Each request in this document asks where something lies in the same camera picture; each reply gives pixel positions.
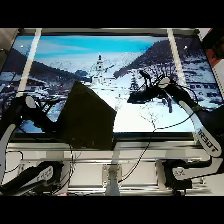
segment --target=television screen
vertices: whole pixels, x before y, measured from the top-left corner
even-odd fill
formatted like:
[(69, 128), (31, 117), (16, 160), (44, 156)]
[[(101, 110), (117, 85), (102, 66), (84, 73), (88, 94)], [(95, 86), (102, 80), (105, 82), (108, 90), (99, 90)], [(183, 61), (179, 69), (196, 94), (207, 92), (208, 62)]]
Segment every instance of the television screen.
[[(34, 37), (18, 36), (0, 74), (0, 103), (7, 106), (15, 97)], [(215, 77), (198, 37), (175, 37), (186, 85), (195, 91), (199, 104), (213, 110), (222, 102)], [(167, 36), (41, 36), (25, 90), (42, 103), (51, 98), (60, 102), (48, 112), (56, 121), (76, 80), (94, 90), (117, 111), (114, 132), (152, 132), (176, 124), (187, 113), (169, 98), (155, 98), (146, 104), (129, 104), (133, 91), (144, 88), (139, 74), (144, 70), (156, 80), (167, 75), (178, 81)], [(21, 128), (40, 133), (31, 121)], [(163, 132), (192, 132), (191, 120)]]

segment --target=sky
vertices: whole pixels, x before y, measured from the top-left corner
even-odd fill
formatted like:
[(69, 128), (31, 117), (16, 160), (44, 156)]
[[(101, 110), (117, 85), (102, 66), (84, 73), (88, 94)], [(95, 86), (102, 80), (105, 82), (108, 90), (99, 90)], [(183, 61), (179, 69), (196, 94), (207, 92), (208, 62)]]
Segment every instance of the sky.
[[(41, 36), (35, 59), (63, 58), (74, 54), (92, 54), (108, 52), (144, 52), (154, 42), (167, 37), (151, 36)], [(14, 48), (26, 53), (31, 46), (33, 36), (19, 36)]]

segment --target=metal bracket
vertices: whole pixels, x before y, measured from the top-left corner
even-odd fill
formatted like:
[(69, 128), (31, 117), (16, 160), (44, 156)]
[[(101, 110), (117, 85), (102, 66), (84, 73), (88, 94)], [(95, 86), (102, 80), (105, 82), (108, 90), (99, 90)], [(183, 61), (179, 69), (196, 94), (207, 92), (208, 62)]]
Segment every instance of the metal bracket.
[(102, 171), (102, 185), (103, 187), (107, 187), (108, 181), (109, 181), (109, 171), (112, 170), (116, 171), (117, 173), (117, 180), (122, 179), (122, 167), (120, 164), (104, 164), (103, 165), (103, 171)]

